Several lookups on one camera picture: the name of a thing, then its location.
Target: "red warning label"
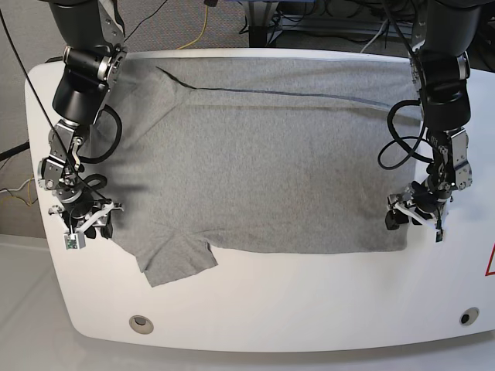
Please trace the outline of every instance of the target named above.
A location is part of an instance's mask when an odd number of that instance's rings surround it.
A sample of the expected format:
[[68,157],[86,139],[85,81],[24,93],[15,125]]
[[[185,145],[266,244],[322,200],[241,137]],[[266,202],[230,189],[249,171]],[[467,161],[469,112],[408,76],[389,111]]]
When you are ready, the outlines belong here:
[[491,276],[495,274],[495,261],[493,261],[493,255],[495,255],[495,245],[493,245],[492,254],[490,255],[490,261],[488,262],[485,276]]

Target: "gray t-shirt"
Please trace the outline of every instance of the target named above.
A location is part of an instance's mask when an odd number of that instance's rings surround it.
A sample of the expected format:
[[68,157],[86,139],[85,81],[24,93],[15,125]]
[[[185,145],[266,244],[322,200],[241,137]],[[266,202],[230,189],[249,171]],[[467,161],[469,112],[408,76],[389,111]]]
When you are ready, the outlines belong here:
[[[184,87],[157,66],[195,87],[235,91]],[[384,225],[386,198],[414,178],[414,162],[386,172],[377,154],[391,140],[391,105],[414,97],[407,63],[129,60],[109,102],[123,121],[121,144],[94,168],[108,177],[104,194],[125,206],[113,213],[113,240],[151,286],[217,265],[210,244],[402,250],[405,229]],[[399,111],[398,131],[417,134],[418,116]],[[94,155],[109,146],[113,126],[105,116],[97,124]],[[404,155],[394,146],[385,160]]]

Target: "yellow cable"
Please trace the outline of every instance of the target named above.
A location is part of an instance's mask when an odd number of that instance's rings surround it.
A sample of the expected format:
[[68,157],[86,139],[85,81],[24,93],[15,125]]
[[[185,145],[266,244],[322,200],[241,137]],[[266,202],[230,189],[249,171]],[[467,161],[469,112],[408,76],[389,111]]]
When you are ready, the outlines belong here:
[[28,182],[28,200],[29,200],[29,207],[32,206],[32,201],[31,201],[31,192],[30,192],[30,185],[31,185],[31,181],[33,180],[34,178],[34,175],[31,175],[31,178],[29,178],[29,182]]
[[23,199],[22,197],[15,196],[15,195],[11,194],[10,196],[6,196],[3,199],[0,199],[0,206],[2,206],[3,203],[7,199],[18,199],[19,201],[23,201],[26,206],[31,207],[33,205],[33,203],[32,203],[32,200],[31,200],[31,191],[30,191],[29,186],[31,185],[31,181],[33,179],[34,179],[34,175],[31,175],[31,178],[29,178],[29,182],[28,182],[28,200],[29,200],[28,202],[25,199]]
[[194,39],[190,43],[187,43],[186,45],[182,45],[180,48],[177,48],[177,50],[185,49],[186,47],[191,46],[194,43],[197,43],[203,37],[204,31],[207,29],[207,23],[208,23],[208,6],[206,5],[205,8],[206,8],[206,10],[204,13],[204,24],[203,24],[203,29],[201,30],[200,35],[198,37],[196,37],[196,39]]
[[30,205],[30,204],[28,204],[28,203],[27,203],[27,202],[26,202],[23,198],[18,197],[18,196],[6,196],[6,197],[4,197],[3,199],[0,199],[0,206],[2,206],[2,205],[3,205],[3,203],[4,203],[7,199],[18,199],[18,200],[20,200],[20,201],[23,201],[23,202],[24,202],[24,204],[25,204],[26,206],[31,207],[31,205]]

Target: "cable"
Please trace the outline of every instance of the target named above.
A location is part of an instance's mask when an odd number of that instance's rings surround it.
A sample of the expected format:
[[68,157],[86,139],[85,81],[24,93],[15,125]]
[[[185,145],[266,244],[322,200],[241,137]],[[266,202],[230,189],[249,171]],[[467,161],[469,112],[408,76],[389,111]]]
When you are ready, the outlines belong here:
[[[416,136],[413,136],[413,135],[409,135],[407,137],[401,137],[401,140],[405,140],[405,139],[416,139],[417,141],[423,141],[424,143],[427,143],[428,145],[431,146],[430,142],[427,141],[426,139],[422,138],[422,137],[416,137]],[[381,158],[382,156],[384,155],[385,151],[387,151],[392,145],[398,143],[397,141],[393,140],[393,141],[389,141],[381,150],[380,150],[380,153],[378,153],[378,165],[384,169],[384,170],[390,170],[388,166],[384,165],[384,163],[381,161]]]
[[368,41],[368,44],[366,44],[365,46],[363,46],[363,49],[361,49],[361,51],[359,53],[363,53],[364,50],[367,49],[368,46],[370,46],[372,43],[374,43],[374,40],[378,39],[378,37],[380,37],[380,35],[383,34],[383,31],[384,31],[384,27],[385,25],[387,25],[390,21],[388,19],[385,19],[384,22],[381,24],[381,27],[380,29],[378,30],[377,34],[375,36],[373,36],[373,39],[371,39],[370,41]]
[[29,179],[25,180],[24,183],[21,184],[21,186],[18,187],[17,189],[2,188],[2,189],[0,189],[0,193],[5,193],[5,192],[9,192],[9,193],[10,192],[19,192],[19,191],[21,191],[26,186],[26,184],[28,184],[31,181],[31,179],[32,178],[29,178]]
[[243,35],[247,32],[249,32],[248,31],[248,18],[244,17],[244,27],[239,31],[239,35]]
[[9,162],[10,160],[12,159],[12,157],[9,157],[5,160],[5,162],[3,163],[2,166],[0,166],[0,171],[5,167],[5,165],[7,165],[7,162]]
[[273,38],[275,37],[275,33],[277,32],[277,28],[280,25],[281,19],[282,19],[282,14],[278,13],[278,18],[273,20],[273,23],[274,23],[274,25],[272,26],[273,31],[271,33],[270,39],[267,41],[267,43],[265,45],[265,48],[269,47],[270,44],[273,42]]
[[329,4],[330,0],[324,0],[324,4],[323,4],[323,11],[319,14],[320,16],[321,15],[324,15],[325,13],[328,14],[330,17],[333,17],[332,13],[329,12],[328,10],[328,4]]
[[32,201],[31,201],[31,188],[29,187],[31,185],[31,181],[34,179],[34,175],[31,175],[31,178],[29,178],[28,181],[28,200],[29,200],[29,206],[32,206]]
[[32,206],[32,204],[27,203],[27,201],[26,201],[25,199],[23,199],[22,197],[19,197],[19,196],[14,196],[14,195],[6,196],[6,197],[4,197],[3,199],[1,199],[1,200],[0,200],[0,206],[2,206],[2,205],[3,205],[3,203],[4,203],[7,199],[19,199],[19,200],[23,201],[23,202],[24,202],[24,204],[25,204],[26,206],[28,206],[28,207],[31,207],[31,206]]
[[413,145],[413,147],[411,148],[410,152],[402,160],[400,160],[400,162],[398,162],[397,164],[392,165],[392,166],[386,166],[386,165],[384,165],[383,162],[381,161],[381,156],[384,154],[384,152],[387,150],[388,147],[390,147],[394,143],[398,143],[398,142],[395,141],[395,140],[393,140],[393,141],[387,143],[381,149],[380,153],[378,154],[378,165],[383,170],[395,170],[396,168],[400,168],[401,166],[403,166],[403,164],[405,164],[413,156],[413,154],[416,152],[416,149],[418,149],[419,144],[422,141],[426,141],[425,139],[423,139],[423,135],[425,135],[425,130],[426,130],[426,126],[423,125],[422,128],[421,128],[421,132],[419,133],[419,136],[418,137],[401,137],[401,139],[416,138],[417,140],[415,142],[415,145]]
[[411,46],[409,45],[409,42],[407,41],[401,29],[399,28],[397,22],[395,21],[395,18],[391,13],[390,7],[388,6],[387,0],[381,0],[381,3],[384,6],[385,14],[387,14],[388,20],[393,25],[395,32],[399,36],[399,39],[402,41],[405,48],[408,50],[409,56],[411,56],[412,62],[415,65],[416,70],[418,72],[419,79],[421,81],[421,87],[424,88],[426,86],[425,77],[423,76],[423,69],[421,63],[419,62],[418,56],[416,56],[415,52],[413,52]]
[[117,112],[115,112],[115,110],[112,107],[110,107],[106,104],[103,107],[102,111],[105,111],[108,114],[110,114],[115,120],[115,124],[117,125],[117,130],[115,132],[115,139],[114,139],[114,142],[112,143],[112,145],[110,146],[110,148],[108,149],[108,151],[106,151],[101,156],[98,156],[96,158],[88,158],[88,157],[80,156],[80,161],[85,163],[85,164],[99,164],[99,163],[105,161],[107,158],[112,156],[112,154],[115,152],[115,149],[117,149],[118,144],[121,142],[121,138],[122,138],[122,120],[121,120],[121,118],[118,116]]
[[138,30],[139,27],[141,27],[141,25],[146,22],[148,19],[150,19],[151,17],[153,17],[156,13],[158,13],[160,11],[160,9],[167,3],[168,0],[165,0],[152,14],[148,15],[146,18],[144,18],[142,21],[140,21],[140,23],[138,23],[138,25],[132,30],[131,33],[129,33],[129,36],[127,36],[125,39],[124,39],[124,43],[129,40],[131,38],[132,35],[134,35],[134,32],[136,32]]
[[288,17],[287,15],[284,15],[284,13],[280,12],[279,10],[277,11],[277,13],[278,13],[278,14],[279,14],[282,18],[285,18],[285,19],[288,19],[288,20],[289,20],[289,21],[291,21],[291,22],[297,22],[297,23],[301,22],[301,21],[304,19],[304,17],[305,17],[304,15],[301,15],[301,16],[299,16],[299,18],[294,19],[294,18],[290,18],[290,17]]
[[14,148],[10,148],[5,152],[0,153],[0,161],[18,155],[19,153],[27,151],[28,149],[29,149],[29,140],[25,141],[21,145],[17,145]]
[[[3,18],[3,14],[2,14],[2,10],[0,9],[0,20],[2,21],[2,25],[3,25],[3,29],[5,30],[5,35],[7,36],[7,39],[9,40],[9,44],[10,44],[10,47],[12,48],[12,51],[14,52],[15,54],[15,58],[17,59],[17,62],[19,64],[19,66],[21,67],[21,70],[22,72],[24,73],[24,77],[26,78],[28,84],[29,84],[29,87],[31,88],[31,91],[33,93],[33,95],[35,96],[36,100],[38,101],[38,104],[39,104],[39,107],[41,108],[41,111],[43,112],[43,114],[45,115],[45,118],[46,118],[46,121],[48,122],[48,125],[51,127],[52,129],[52,132],[55,134],[55,137],[57,139],[57,141],[59,141],[60,143],[60,147],[62,148],[63,150],[63,154],[66,156],[66,158],[68,159],[69,158],[69,154],[67,153],[67,149],[65,148],[65,146],[63,145],[63,141],[62,141],[62,138],[60,137],[59,133],[55,130],[55,128],[53,127],[53,124],[52,124],[52,121],[50,121],[50,118],[48,117],[48,114],[46,113],[46,110],[45,110],[45,107],[43,106],[43,104],[41,103],[41,100],[39,99],[39,96],[36,92],[36,89],[34,88],[34,86],[32,85],[32,81],[31,79],[29,78],[29,75],[26,71],[26,68],[24,67],[24,64],[22,63],[21,61],[21,57],[19,56],[19,54],[17,53],[17,49],[15,48],[15,45],[14,45],[14,42],[12,41],[12,37],[10,36],[10,32],[9,32],[9,29],[7,28],[7,25],[5,24],[5,20]],[[74,165],[71,161],[67,161],[67,164],[69,164],[70,166],[70,169],[73,171],[73,173],[76,175],[76,177],[92,192],[96,193],[98,196],[100,196],[105,202],[111,202],[111,200],[107,199],[105,196],[103,196],[101,193],[99,193],[98,191],[94,190],[93,188],[91,188],[81,177],[79,174],[77,174],[76,172],[76,169],[74,168]]]
[[[394,117],[395,117],[395,114],[397,113],[397,111],[400,110],[401,108],[407,107],[407,106],[419,106],[420,104],[421,104],[421,102],[419,101],[419,99],[402,100],[402,101],[396,103],[390,109],[390,111],[388,112],[388,115],[387,115],[388,131],[390,132],[394,141],[396,141],[402,147],[402,149],[404,149],[404,151],[406,151],[406,152],[410,152],[411,147],[405,141],[401,140],[401,137],[399,137],[399,134],[396,132],[395,127],[394,127]],[[418,155],[417,153],[412,153],[411,156],[412,156],[412,158],[415,158],[416,160],[419,160],[421,162],[426,162],[426,163],[432,162],[432,160],[430,158],[426,158],[424,156]]]
[[419,144],[421,143],[422,137],[425,134],[426,126],[424,126],[424,125],[422,126],[421,133],[420,133],[420,135],[418,137],[418,140],[415,142],[414,146],[411,148],[406,142],[404,142],[401,139],[401,137],[398,136],[397,132],[394,129],[394,123],[393,123],[393,118],[394,118],[395,113],[397,112],[397,110],[399,108],[404,107],[404,106],[407,106],[407,105],[419,105],[419,104],[421,104],[422,101],[425,101],[424,91],[425,91],[426,83],[425,83],[425,77],[423,75],[422,65],[419,62],[419,58],[414,53],[414,51],[412,50],[411,46],[409,45],[409,42],[404,37],[404,34],[402,33],[402,31],[399,28],[397,22],[395,21],[395,18],[392,15],[392,12],[390,10],[390,7],[388,6],[387,0],[381,0],[381,2],[383,4],[383,6],[384,6],[384,11],[387,14],[388,20],[390,21],[390,23],[395,28],[395,32],[398,34],[399,39],[402,41],[402,43],[404,44],[404,46],[408,50],[409,56],[411,56],[411,60],[412,60],[413,64],[416,67],[416,72],[419,75],[419,80],[420,80],[420,83],[421,83],[421,89],[419,91],[420,100],[403,100],[402,102],[399,102],[399,103],[395,104],[392,107],[392,109],[390,110],[390,112],[388,113],[388,116],[387,116],[387,126],[388,126],[388,130],[390,131],[390,133],[392,135],[392,138],[405,151],[408,151],[408,154],[398,164],[393,165],[393,166],[385,166],[385,165],[383,165],[383,163],[381,163],[381,155],[378,155],[378,165],[381,168],[385,169],[385,170],[395,170],[396,168],[400,168],[401,166],[403,166],[403,164],[405,164],[406,161],[409,160],[411,157],[412,158],[416,158],[419,161],[424,161],[424,162],[431,162],[432,161],[429,158],[423,157],[423,156],[418,155],[416,153],[416,149],[418,149]]
[[208,5],[205,5],[205,11],[204,11],[204,24],[203,24],[203,29],[201,30],[201,33],[198,37],[196,37],[193,41],[191,41],[190,43],[187,43],[186,45],[182,45],[181,47],[177,48],[177,50],[181,50],[181,49],[184,49],[188,46],[191,46],[195,43],[197,43],[198,41],[200,41],[200,39],[203,37],[203,34],[205,32],[205,30],[207,29],[207,23],[208,23]]

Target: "black cable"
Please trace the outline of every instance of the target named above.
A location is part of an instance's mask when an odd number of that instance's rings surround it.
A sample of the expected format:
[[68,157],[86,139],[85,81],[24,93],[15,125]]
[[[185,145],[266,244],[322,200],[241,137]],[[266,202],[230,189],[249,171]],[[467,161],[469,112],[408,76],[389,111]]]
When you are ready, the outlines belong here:
[[28,207],[31,207],[32,205],[34,205],[37,201],[38,201],[38,198],[36,198],[34,201],[31,202],[31,204],[29,204],[25,199],[23,199],[21,196],[17,196],[17,195],[14,195],[12,192],[10,192],[7,188],[2,188],[0,189],[0,191],[7,191],[7,193],[11,196],[11,197],[14,197],[16,199],[20,199],[21,201],[23,201],[25,203],[26,206]]
[[112,156],[112,154],[115,152],[115,149],[118,147],[118,144],[121,142],[121,138],[122,138],[122,120],[121,120],[121,118],[118,116],[117,112],[115,112],[115,110],[112,107],[110,107],[106,104],[103,107],[102,111],[110,114],[115,120],[115,125],[117,126],[117,130],[115,132],[115,139],[114,139],[114,142],[111,144],[110,148],[108,149],[108,151],[106,151],[101,156],[98,156],[95,158],[88,158],[88,157],[80,156],[80,161],[85,163],[85,164],[99,164],[99,163],[105,161],[107,158]]
[[244,17],[244,27],[239,31],[239,35],[243,35],[243,34],[249,32],[247,30],[247,28],[248,28],[248,18]]
[[419,62],[418,56],[412,50],[411,46],[409,45],[409,42],[407,41],[407,39],[405,38],[401,29],[399,28],[397,22],[395,21],[395,18],[391,13],[390,7],[388,6],[387,0],[381,0],[381,2],[384,6],[384,11],[387,14],[388,20],[393,25],[395,32],[399,36],[399,39],[402,41],[405,48],[408,50],[409,56],[411,56],[412,62],[416,67],[416,71],[418,72],[419,79],[421,81],[421,87],[424,88],[426,86],[425,77],[423,76],[423,69],[422,69],[421,63]]
[[130,37],[132,35],[134,35],[134,32],[136,32],[138,30],[138,28],[144,23],[146,22],[148,19],[150,19],[151,17],[153,17],[156,13],[158,13],[160,11],[160,9],[167,3],[168,0],[165,0],[152,14],[148,15],[146,18],[144,18],[142,21],[140,21],[140,23],[138,23],[138,25],[132,30],[131,33],[129,33],[129,36],[127,36],[125,39],[124,39],[124,43],[130,39]]
[[[46,121],[48,122],[48,125],[51,127],[53,133],[55,134],[55,137],[57,139],[57,141],[59,141],[60,143],[60,146],[63,150],[63,154],[66,156],[66,158],[68,159],[69,158],[69,154],[67,153],[67,149],[65,148],[65,146],[63,145],[63,141],[62,141],[62,138],[60,137],[59,133],[55,130],[55,128],[53,127],[53,124],[52,124],[52,121],[50,121],[50,118],[48,117],[48,114],[46,113],[45,111],[45,107],[43,106],[43,104],[41,103],[41,100],[39,99],[38,97],[38,94],[36,92],[36,89],[34,88],[34,86],[32,85],[32,81],[31,79],[29,78],[29,75],[26,71],[26,68],[24,67],[24,64],[22,63],[21,61],[21,57],[19,56],[19,54],[17,53],[17,49],[15,48],[15,45],[14,45],[14,42],[12,41],[12,37],[10,37],[10,32],[9,32],[9,29],[7,28],[7,25],[5,24],[5,20],[3,18],[3,14],[2,14],[2,10],[0,9],[0,20],[2,21],[2,25],[3,25],[3,29],[5,30],[5,35],[7,36],[7,39],[9,41],[9,44],[10,44],[10,47],[12,48],[12,51],[14,52],[15,54],[15,58],[17,59],[17,62],[19,64],[19,66],[21,67],[21,70],[22,72],[24,73],[24,77],[26,78],[28,84],[29,84],[29,87],[31,88],[31,91],[33,93],[33,95],[35,96],[36,100],[38,101],[38,104],[39,104],[39,107],[41,108],[41,111],[43,112],[43,114],[45,115],[45,118],[46,118]],[[107,199],[105,196],[103,196],[101,193],[99,193],[98,191],[92,189],[88,184],[86,184],[84,182],[84,180],[79,176],[79,174],[77,174],[76,172],[76,169],[74,168],[74,165],[72,164],[71,161],[67,161],[67,163],[69,164],[70,166],[70,169],[74,172],[74,174],[77,176],[77,178],[92,192],[96,193],[97,195],[99,195],[102,199],[104,199],[105,202],[109,202],[110,200]]]
[[282,19],[281,15],[278,14],[278,19],[274,19],[273,20],[273,32],[271,33],[271,36],[270,36],[270,39],[267,41],[266,45],[265,45],[265,48],[268,47],[272,42],[273,42],[273,38],[275,36],[275,33],[277,32],[277,28],[280,24],[280,20]]
[[328,9],[326,8],[328,6],[328,3],[329,3],[330,0],[324,0],[323,2],[323,11],[319,14],[320,16],[321,15],[324,15],[325,13],[328,14],[330,17],[333,17],[333,15],[328,11]]
[[0,171],[5,167],[5,165],[7,165],[7,162],[9,162],[10,160],[12,159],[12,157],[9,157],[5,160],[5,162],[3,163],[2,166],[0,166]]
[[[396,132],[395,127],[394,127],[394,117],[397,111],[399,111],[403,107],[408,107],[408,106],[419,106],[421,104],[419,99],[415,100],[403,100],[398,103],[396,103],[389,111],[387,115],[387,127],[388,130],[390,131],[390,134],[394,141],[396,141],[402,149],[406,152],[411,152],[411,147],[403,140],[401,140],[401,137],[399,134]],[[433,160],[430,158],[418,155],[417,153],[412,153],[411,154],[412,158],[415,158],[416,160],[419,160],[421,162],[426,162],[427,164],[431,163]]]
[[14,148],[10,148],[5,152],[0,153],[0,161],[4,161],[7,158],[11,158],[18,155],[21,152],[27,151],[29,149],[29,140],[25,141],[21,145],[17,145]]
[[299,18],[297,19],[294,19],[294,18],[290,18],[288,17],[287,15],[284,15],[284,13],[280,12],[280,11],[277,11],[277,13],[282,17],[282,18],[285,18],[285,19],[288,19],[289,21],[291,22],[301,22],[303,19],[304,19],[304,15],[301,15]]
[[[102,175],[102,174],[91,174],[91,175],[87,176],[86,178],[84,178],[84,181],[87,184],[97,181],[96,185],[91,186],[91,187],[93,187],[93,189],[102,189],[102,188],[106,187],[108,184],[107,177]],[[82,190],[81,187],[77,188],[77,185],[76,185],[76,187],[74,187],[74,191],[79,191],[80,189]]]
[[[406,139],[415,139],[419,141],[423,141],[424,143],[427,143],[428,145],[431,146],[430,142],[427,141],[426,139],[422,137],[416,137],[413,135],[409,135],[407,137],[400,137],[401,140],[406,140]],[[393,141],[389,141],[381,150],[380,153],[378,154],[378,164],[380,165],[381,168],[384,168],[385,170],[388,170],[388,166],[385,166],[384,163],[381,161],[382,156],[384,155],[385,151],[387,151],[392,145],[397,144],[398,142],[394,139]]]
[[[418,56],[412,50],[411,46],[409,45],[409,42],[407,41],[407,39],[405,38],[405,36],[402,33],[401,29],[399,28],[397,22],[395,21],[395,18],[394,18],[394,16],[391,13],[390,7],[388,6],[387,0],[381,0],[381,2],[383,4],[383,6],[384,6],[384,11],[387,14],[388,20],[390,21],[390,23],[395,28],[395,32],[398,34],[399,39],[402,41],[402,43],[404,44],[404,46],[408,50],[409,56],[411,56],[411,60],[412,60],[413,64],[416,67],[416,72],[419,75],[419,80],[420,80],[420,83],[421,83],[421,89],[419,91],[420,100],[417,100],[416,103],[414,103],[414,105],[419,105],[422,101],[425,101],[425,99],[424,99],[424,90],[425,90],[425,86],[426,86],[425,77],[423,76],[423,70],[422,70],[421,63],[419,62]],[[416,149],[418,149],[419,144],[421,143],[422,137],[425,134],[426,126],[423,125],[423,127],[421,129],[421,134],[419,135],[418,140],[415,142],[415,144],[414,144],[414,146],[412,148],[409,147],[409,145],[407,143],[405,143],[404,141],[402,141],[400,139],[400,137],[398,136],[397,132],[394,129],[394,124],[393,124],[392,120],[394,118],[395,112],[400,107],[404,107],[404,105],[401,105],[403,103],[404,103],[404,101],[403,102],[399,102],[398,104],[396,104],[391,109],[391,111],[389,112],[389,115],[387,116],[387,126],[388,126],[388,129],[389,129],[390,133],[392,134],[392,137],[394,138],[394,141],[396,141],[405,151],[407,151],[406,148],[410,148],[410,149],[409,149],[408,154],[402,159],[402,161],[400,161],[398,164],[393,165],[393,166],[384,166],[383,163],[381,163],[381,156],[379,155],[378,156],[378,165],[381,168],[385,169],[385,170],[395,170],[396,168],[399,168],[399,167],[403,166],[403,164],[406,163],[406,161],[409,160],[411,157],[416,158],[416,159],[423,158],[423,159],[426,159],[427,161],[431,161],[431,160],[429,160],[429,159],[427,159],[427,158],[425,158],[423,156],[421,156],[420,158],[417,158],[416,157],[416,156],[420,156],[420,155],[418,155],[416,153]]]
[[392,165],[392,166],[384,165],[383,162],[381,161],[381,156],[384,154],[384,152],[387,150],[388,147],[390,147],[394,143],[397,143],[397,141],[393,140],[393,141],[387,143],[387,145],[385,145],[381,149],[380,153],[378,154],[378,165],[383,170],[395,170],[396,168],[400,168],[401,166],[403,166],[403,164],[405,164],[413,156],[413,154],[416,152],[416,149],[418,149],[419,144],[422,141],[425,141],[425,139],[423,139],[423,135],[425,135],[425,130],[426,130],[426,126],[423,125],[421,132],[419,133],[419,136],[418,137],[412,137],[412,138],[416,138],[417,140],[415,142],[415,145],[413,145],[413,147],[411,148],[411,151],[400,162],[398,162],[397,164]]

